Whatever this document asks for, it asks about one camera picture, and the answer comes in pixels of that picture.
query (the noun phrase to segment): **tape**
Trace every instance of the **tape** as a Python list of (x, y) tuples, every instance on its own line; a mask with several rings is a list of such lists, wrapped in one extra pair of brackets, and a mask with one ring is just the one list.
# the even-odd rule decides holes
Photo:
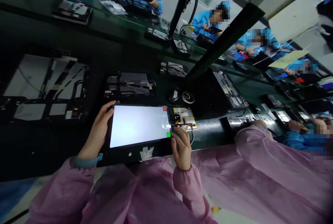
[(153, 150), (154, 147), (150, 148), (150, 150), (148, 150), (148, 147), (144, 147), (142, 151), (140, 151), (141, 161), (150, 160), (153, 157)]

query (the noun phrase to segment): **black pole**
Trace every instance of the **black pole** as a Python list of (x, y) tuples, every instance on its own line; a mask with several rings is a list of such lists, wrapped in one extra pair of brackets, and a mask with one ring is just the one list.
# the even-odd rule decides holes
[(230, 26), (222, 33), (209, 50), (192, 68), (183, 82), (183, 86), (192, 82), (204, 73), (224, 52), (226, 52), (238, 39), (240, 39), (265, 13), (251, 3), (243, 8)]
[(183, 12), (183, 9), (185, 8), (186, 1), (187, 0), (178, 0), (176, 10), (174, 12), (173, 18), (170, 23), (170, 28), (169, 28), (169, 32), (168, 32), (168, 34), (170, 36), (172, 36), (174, 31), (176, 30), (177, 23), (179, 21), (181, 13)]

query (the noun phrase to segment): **light blue cuff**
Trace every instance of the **light blue cuff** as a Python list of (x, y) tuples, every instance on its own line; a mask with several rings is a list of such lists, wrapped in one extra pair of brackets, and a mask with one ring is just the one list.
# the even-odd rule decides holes
[(95, 166), (100, 160), (102, 160), (103, 154), (99, 153), (98, 156), (94, 159), (82, 160), (77, 158), (77, 156), (73, 160), (73, 167), (75, 168), (88, 168)]

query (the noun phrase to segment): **white screen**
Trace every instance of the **white screen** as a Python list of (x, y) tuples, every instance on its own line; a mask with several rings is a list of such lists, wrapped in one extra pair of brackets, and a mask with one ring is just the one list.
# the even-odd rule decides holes
[(110, 148), (170, 137), (166, 107), (114, 107)]

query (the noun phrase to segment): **yellow paper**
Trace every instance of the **yellow paper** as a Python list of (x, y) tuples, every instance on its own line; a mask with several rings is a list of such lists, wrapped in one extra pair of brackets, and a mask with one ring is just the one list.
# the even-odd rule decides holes
[(289, 53), (285, 57), (280, 58), (279, 60), (273, 62), (272, 64), (268, 65), (269, 67), (274, 68), (287, 68), (289, 64), (292, 63), (292, 61), (295, 61), (302, 56), (305, 56), (309, 52), (306, 50), (294, 50), (293, 52)]

